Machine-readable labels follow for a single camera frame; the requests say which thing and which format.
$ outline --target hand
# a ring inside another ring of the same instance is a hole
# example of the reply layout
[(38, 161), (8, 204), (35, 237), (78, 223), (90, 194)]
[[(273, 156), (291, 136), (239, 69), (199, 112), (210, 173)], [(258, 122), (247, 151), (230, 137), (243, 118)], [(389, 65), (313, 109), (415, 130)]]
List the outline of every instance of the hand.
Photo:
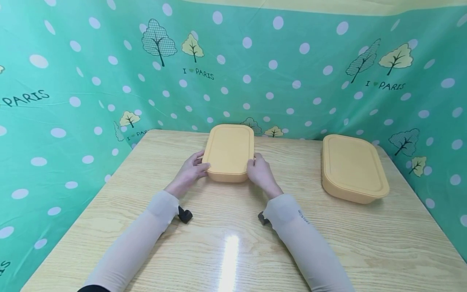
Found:
[(255, 153), (255, 158), (256, 160), (248, 160), (247, 164), (247, 173), (250, 180), (262, 188), (269, 199), (282, 195), (284, 192), (274, 179), (269, 163), (259, 153)]
[(166, 192), (181, 198), (188, 189), (199, 179), (207, 176), (209, 163), (201, 163), (204, 150), (191, 155), (178, 171), (172, 182), (164, 189)]

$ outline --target white sleeve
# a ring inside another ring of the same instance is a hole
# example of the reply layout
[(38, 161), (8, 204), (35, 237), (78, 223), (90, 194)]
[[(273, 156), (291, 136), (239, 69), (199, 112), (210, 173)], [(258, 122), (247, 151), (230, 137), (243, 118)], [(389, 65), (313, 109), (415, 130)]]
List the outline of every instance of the white sleeve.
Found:
[(99, 285), (110, 292), (125, 291), (177, 214), (177, 198), (166, 191), (154, 195), (146, 210), (109, 247), (85, 286)]
[(289, 249), (313, 292), (354, 292), (339, 259), (292, 195), (271, 199), (263, 215)]

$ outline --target food container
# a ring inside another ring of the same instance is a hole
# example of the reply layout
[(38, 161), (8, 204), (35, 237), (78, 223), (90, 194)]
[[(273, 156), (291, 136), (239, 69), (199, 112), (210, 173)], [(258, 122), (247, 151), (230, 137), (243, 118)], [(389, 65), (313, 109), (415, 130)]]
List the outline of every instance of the food container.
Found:
[(389, 193), (376, 148), (362, 139), (328, 135), (323, 140), (323, 188), (330, 195), (368, 204)]
[(240, 183), (248, 179), (247, 162), (255, 154), (255, 134), (244, 125), (222, 124), (212, 128), (203, 163), (210, 163), (208, 176), (215, 181)]

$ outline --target polka dot fabric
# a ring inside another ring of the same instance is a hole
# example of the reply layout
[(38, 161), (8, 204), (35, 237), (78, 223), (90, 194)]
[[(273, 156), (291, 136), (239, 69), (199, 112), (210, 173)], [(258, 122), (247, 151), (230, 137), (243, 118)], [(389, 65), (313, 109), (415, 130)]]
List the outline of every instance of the polka dot fabric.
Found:
[[(145, 132), (222, 123), (383, 147), (467, 257), (458, 7), (378, 17), (153, 0), (27, 8), (0, 10), (10, 32), (0, 47), (0, 263), (11, 262), (0, 291), (20, 290)], [(151, 38), (159, 49), (142, 41)]]

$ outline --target wooden table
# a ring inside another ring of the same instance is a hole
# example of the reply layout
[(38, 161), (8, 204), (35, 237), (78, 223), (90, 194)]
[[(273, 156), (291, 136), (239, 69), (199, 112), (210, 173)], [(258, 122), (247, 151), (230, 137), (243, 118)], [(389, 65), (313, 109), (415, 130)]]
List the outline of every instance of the wooden table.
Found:
[[(107, 248), (207, 138), (149, 131), (23, 291), (76, 292)], [(466, 264), (386, 153), (378, 147), (390, 194), (359, 205), (323, 190), (321, 144), (255, 138), (256, 151), (328, 240), (356, 291), (466, 291)], [(266, 200), (250, 182), (202, 179), (181, 205), (192, 211), (192, 221), (173, 220), (127, 291), (309, 291), (271, 226), (259, 223)]]

